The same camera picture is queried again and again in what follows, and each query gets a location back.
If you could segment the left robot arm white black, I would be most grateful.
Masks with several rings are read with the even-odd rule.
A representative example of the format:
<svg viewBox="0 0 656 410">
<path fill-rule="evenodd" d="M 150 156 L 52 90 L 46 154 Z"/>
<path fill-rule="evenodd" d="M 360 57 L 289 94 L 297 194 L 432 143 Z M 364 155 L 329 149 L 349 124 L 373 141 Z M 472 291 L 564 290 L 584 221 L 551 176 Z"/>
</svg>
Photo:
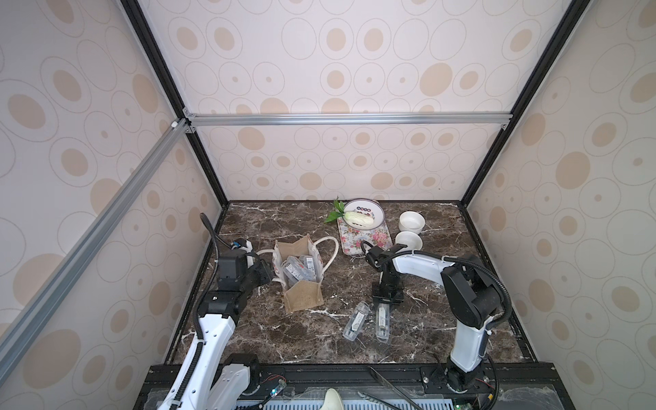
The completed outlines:
<svg viewBox="0 0 656 410">
<path fill-rule="evenodd" d="M 215 249 L 211 280 L 217 289 L 205 291 L 195 305 L 193 344 L 160 409 L 234 409 L 254 384 L 250 364 L 232 363 L 219 369 L 220 359 L 250 296 L 272 281 L 273 267 L 245 239 L 222 253 L 207 215 L 201 213 L 200 220 Z"/>
</svg>

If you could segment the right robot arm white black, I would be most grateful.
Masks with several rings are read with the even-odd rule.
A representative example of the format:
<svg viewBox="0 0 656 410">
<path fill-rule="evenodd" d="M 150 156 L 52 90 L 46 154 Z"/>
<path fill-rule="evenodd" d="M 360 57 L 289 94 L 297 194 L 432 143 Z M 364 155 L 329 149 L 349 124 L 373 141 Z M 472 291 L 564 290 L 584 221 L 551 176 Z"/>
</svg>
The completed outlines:
<svg viewBox="0 0 656 410">
<path fill-rule="evenodd" d="M 367 263 L 380 273 L 372 284 L 378 338 L 389 338 L 391 309 L 404 301 L 402 277 L 413 275 L 442 286 L 456 318 L 454 346 L 445 380 L 451 391 L 467 392 L 480 377 L 491 331 L 508 320 L 512 301 L 505 285 L 476 256 L 438 256 L 396 245 L 365 252 Z"/>
</svg>

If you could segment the clear compass case red blue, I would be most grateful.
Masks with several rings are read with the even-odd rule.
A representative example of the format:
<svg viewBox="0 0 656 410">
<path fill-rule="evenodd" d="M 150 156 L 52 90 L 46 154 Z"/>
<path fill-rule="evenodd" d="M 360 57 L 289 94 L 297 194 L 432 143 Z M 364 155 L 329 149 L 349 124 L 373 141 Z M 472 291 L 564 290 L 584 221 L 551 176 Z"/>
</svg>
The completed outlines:
<svg viewBox="0 0 656 410">
<path fill-rule="evenodd" d="M 310 280 L 312 281 L 316 280 L 317 276 L 314 266 L 314 258 L 312 256 L 302 256 L 300 260 L 302 261 L 305 268 L 307 269 L 307 273 L 309 274 Z"/>
</svg>

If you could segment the clear compass case bottom slanted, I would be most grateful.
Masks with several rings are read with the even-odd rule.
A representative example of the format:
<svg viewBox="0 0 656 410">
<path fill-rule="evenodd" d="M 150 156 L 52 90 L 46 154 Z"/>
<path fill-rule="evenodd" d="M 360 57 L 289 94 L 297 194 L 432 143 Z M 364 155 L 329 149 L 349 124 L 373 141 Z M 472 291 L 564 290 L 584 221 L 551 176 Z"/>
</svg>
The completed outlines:
<svg viewBox="0 0 656 410">
<path fill-rule="evenodd" d="M 380 303 L 376 311 L 375 335 L 381 343 L 389 343 L 391 334 L 391 306 Z"/>
</svg>

